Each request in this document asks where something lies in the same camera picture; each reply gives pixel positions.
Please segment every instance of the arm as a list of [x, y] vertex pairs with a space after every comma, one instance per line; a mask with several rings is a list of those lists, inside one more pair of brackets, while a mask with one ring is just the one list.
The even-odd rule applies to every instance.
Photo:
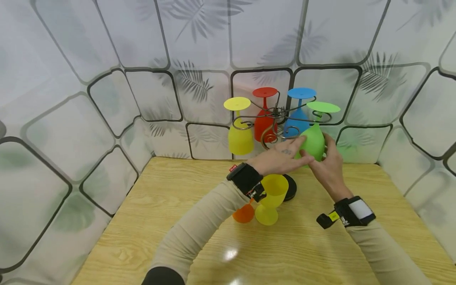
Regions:
[[380, 284], [431, 284], [377, 221], [374, 220], [365, 227], [347, 227], [346, 230], [360, 247]]
[[[314, 158], [294, 159], [306, 137], [287, 140], [247, 161], [260, 175], [285, 174]], [[142, 285], [184, 285], [190, 265], [218, 227], [250, 199], [224, 180], [196, 203], [160, 242]]]
[[[325, 134], [326, 159], [313, 161], [309, 167], [315, 177], [336, 203], [352, 198], [353, 193], [345, 186], [342, 175], [342, 156], [334, 140]], [[382, 285], [431, 284], [405, 251], [377, 221], [367, 226], [348, 226], [347, 232], [360, 247], [372, 271]]]
[[217, 185], [163, 238], [143, 285], [184, 285], [190, 273], [190, 265], [214, 232], [248, 202], [247, 196], [231, 181], [224, 180]]

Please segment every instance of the table surface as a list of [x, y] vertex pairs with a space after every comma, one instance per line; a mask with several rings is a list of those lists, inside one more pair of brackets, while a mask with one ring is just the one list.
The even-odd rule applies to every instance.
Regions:
[[[153, 158], [90, 253], [73, 285], [141, 284], [158, 243], [227, 174], [233, 161]], [[188, 285], [378, 284], [341, 223], [315, 221], [332, 202], [309, 169], [270, 227], [230, 217], [191, 267]], [[456, 267], [377, 165], [345, 164], [344, 177], [433, 284], [456, 284]]]

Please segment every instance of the hand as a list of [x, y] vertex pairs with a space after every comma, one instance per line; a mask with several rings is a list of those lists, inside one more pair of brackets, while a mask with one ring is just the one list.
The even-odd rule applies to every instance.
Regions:
[[314, 157], [301, 152], [300, 159], [294, 159], [301, 145], [305, 142], [306, 136], [301, 136], [294, 140], [285, 140], [258, 156], [247, 160], [259, 174], [266, 176], [269, 174], [285, 174], [298, 169], [301, 166], [314, 161]]
[[326, 142], [326, 157], [321, 162], [310, 162], [309, 167], [334, 202], [344, 198], [352, 198], [353, 193], [347, 188], [343, 180], [342, 155], [337, 150], [334, 139], [328, 134], [323, 133], [323, 135]]

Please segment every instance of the metal rack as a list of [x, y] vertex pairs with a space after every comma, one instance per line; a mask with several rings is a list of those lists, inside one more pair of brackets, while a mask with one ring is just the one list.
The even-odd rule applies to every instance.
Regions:
[[[272, 118], [274, 119], [272, 125], [270, 127], [268, 127], [266, 130], [264, 130], [262, 136], [261, 136], [261, 145], [266, 149], [268, 150], [269, 147], [266, 145], [265, 143], [265, 139], [268, 138], [268, 136], [265, 136], [265, 134], [267, 132], [269, 132], [271, 129], [272, 129], [272, 132], [273, 132], [273, 135], [269, 134], [269, 136], [274, 136], [275, 137], [275, 141], [273, 141], [272, 143], [276, 143], [279, 138], [283, 139], [283, 140], [292, 140], [292, 139], [296, 139], [299, 137], [299, 135], [294, 135], [294, 136], [290, 136], [290, 137], [284, 137], [282, 135], [279, 135], [275, 129], [273, 128], [273, 126], [275, 126], [276, 124], [283, 124], [288, 118], [289, 118], [289, 113], [290, 111], [293, 111], [293, 110], [296, 110], [296, 109], [299, 109], [301, 107], [304, 107], [306, 106], [308, 103], [310, 102], [313, 102], [316, 100], [316, 97], [314, 96], [313, 99], [309, 102], [306, 102], [304, 104], [302, 104], [301, 106], [298, 106], [298, 107], [295, 107], [295, 108], [290, 108], [290, 109], [285, 109], [283, 107], [278, 107], [279, 105], [279, 100], [280, 100], [280, 92], [278, 92], [278, 96], [277, 96], [277, 101], [275, 102], [275, 106], [272, 107], [272, 108], [268, 108], [268, 109], [264, 109], [263, 107], [259, 106], [258, 104], [256, 104], [255, 102], [251, 101], [251, 103], [253, 103], [255, 106], [257, 106], [258, 108], [262, 109], [263, 111], [266, 111], [267, 114], [266, 115], [262, 115], [262, 116], [237, 116], [236, 118], [234, 118], [233, 122], [236, 121], [237, 119], [239, 118], [262, 118], [262, 117], [269, 117], [269, 118]], [[318, 112], [318, 111], [312, 111], [312, 115], [316, 116], [316, 117], [319, 117], [319, 118], [323, 118], [323, 114], [327, 115], [328, 116], [328, 119], [326, 120], [306, 120], [306, 119], [298, 119], [298, 118], [292, 118], [292, 120], [297, 120], [297, 121], [305, 121], [305, 122], [310, 122], [310, 123], [319, 123], [319, 124], [324, 124], [324, 123], [327, 123], [329, 121], [331, 121], [332, 119], [332, 116], [330, 113], [323, 113], [323, 112]], [[239, 128], [237, 127], [235, 124], [233, 124], [233, 127], [238, 129], [238, 130], [248, 130], [248, 129], [251, 129], [254, 124], [251, 122], [251, 121], [241, 121], [242, 124], [247, 124], [248, 127], [246, 128]], [[289, 129], [290, 128], [294, 128], [298, 131], [298, 134], [302, 133], [300, 132], [299, 128], [295, 127], [295, 126], [290, 126], [288, 127], [286, 130], [284, 129], [284, 133], [287, 134]]]

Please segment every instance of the yellow wine glass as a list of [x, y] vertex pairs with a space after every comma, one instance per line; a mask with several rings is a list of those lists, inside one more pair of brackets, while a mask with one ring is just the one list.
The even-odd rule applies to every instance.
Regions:
[[255, 218], [265, 226], [271, 226], [279, 219], [276, 208], [282, 204], [288, 191], [288, 180], [279, 174], [270, 174], [261, 181], [266, 197], [255, 210]]
[[[240, 111], [250, 106], [250, 100], [245, 97], [233, 97], [226, 100], [223, 106], [236, 112], [236, 117], [240, 116]], [[235, 128], [248, 128], [247, 123], [242, 123], [242, 118], [238, 118], [228, 131], [229, 151], [234, 155], [246, 155], [254, 150], [254, 137], [251, 129], [239, 130]]]

